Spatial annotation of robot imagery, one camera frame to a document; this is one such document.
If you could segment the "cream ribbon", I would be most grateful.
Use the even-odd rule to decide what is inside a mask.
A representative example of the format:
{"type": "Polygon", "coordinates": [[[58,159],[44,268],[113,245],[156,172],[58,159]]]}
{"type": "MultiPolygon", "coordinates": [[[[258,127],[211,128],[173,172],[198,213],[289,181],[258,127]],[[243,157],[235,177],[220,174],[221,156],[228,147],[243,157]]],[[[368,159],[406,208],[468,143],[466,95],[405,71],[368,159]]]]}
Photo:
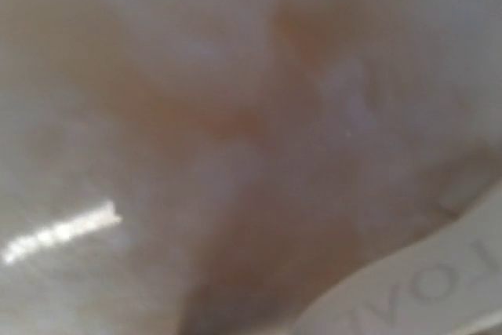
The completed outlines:
{"type": "Polygon", "coordinates": [[[334,286],[292,330],[325,335],[500,331],[500,184],[454,223],[334,286]]]}

